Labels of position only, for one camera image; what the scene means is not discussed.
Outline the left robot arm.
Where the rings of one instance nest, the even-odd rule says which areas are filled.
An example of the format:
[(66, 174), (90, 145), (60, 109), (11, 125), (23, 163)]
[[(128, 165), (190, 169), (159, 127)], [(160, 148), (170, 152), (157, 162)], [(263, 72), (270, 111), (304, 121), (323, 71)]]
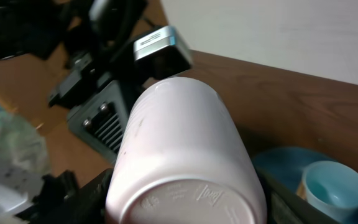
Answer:
[(48, 105), (68, 109), (70, 131), (110, 163), (138, 93), (131, 33), (146, 7), (138, 0), (0, 0), (0, 60), (46, 60), (63, 45), (69, 74)]

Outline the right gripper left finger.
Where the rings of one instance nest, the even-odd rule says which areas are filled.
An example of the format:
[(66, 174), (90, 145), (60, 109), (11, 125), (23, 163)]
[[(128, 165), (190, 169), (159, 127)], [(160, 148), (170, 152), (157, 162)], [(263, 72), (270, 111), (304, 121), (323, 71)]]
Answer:
[(15, 215), (30, 224), (102, 224), (113, 169), (106, 169), (80, 187), (74, 172), (45, 175), (33, 205)]

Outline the pink white cup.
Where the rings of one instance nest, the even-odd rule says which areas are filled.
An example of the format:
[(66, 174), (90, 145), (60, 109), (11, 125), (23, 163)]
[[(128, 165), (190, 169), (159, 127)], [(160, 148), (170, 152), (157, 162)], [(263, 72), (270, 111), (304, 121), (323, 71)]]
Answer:
[(220, 96), (184, 77), (136, 101), (106, 197), (107, 223), (266, 223), (254, 166)]

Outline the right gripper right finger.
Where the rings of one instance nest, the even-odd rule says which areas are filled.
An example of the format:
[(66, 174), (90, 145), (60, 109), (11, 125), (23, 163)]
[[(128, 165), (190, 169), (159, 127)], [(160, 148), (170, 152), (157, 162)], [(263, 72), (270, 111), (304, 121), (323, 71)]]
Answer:
[(268, 172), (256, 168), (267, 202), (267, 223), (338, 224), (308, 202), (288, 190)]

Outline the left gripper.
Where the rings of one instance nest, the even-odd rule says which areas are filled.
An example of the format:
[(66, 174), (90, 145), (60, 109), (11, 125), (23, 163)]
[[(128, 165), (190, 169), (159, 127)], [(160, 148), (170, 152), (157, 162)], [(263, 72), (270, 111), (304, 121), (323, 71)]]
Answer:
[(131, 109), (142, 93), (132, 50), (74, 58), (69, 75), (48, 95), (48, 106), (70, 110), (68, 129), (110, 164), (116, 162)]

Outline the light blue cup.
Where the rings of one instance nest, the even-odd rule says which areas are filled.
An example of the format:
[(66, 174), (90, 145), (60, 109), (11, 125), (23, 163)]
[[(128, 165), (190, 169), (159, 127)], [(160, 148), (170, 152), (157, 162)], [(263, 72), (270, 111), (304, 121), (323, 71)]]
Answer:
[(311, 163), (301, 183), (307, 202), (333, 220), (343, 223), (358, 212), (358, 173), (334, 161)]

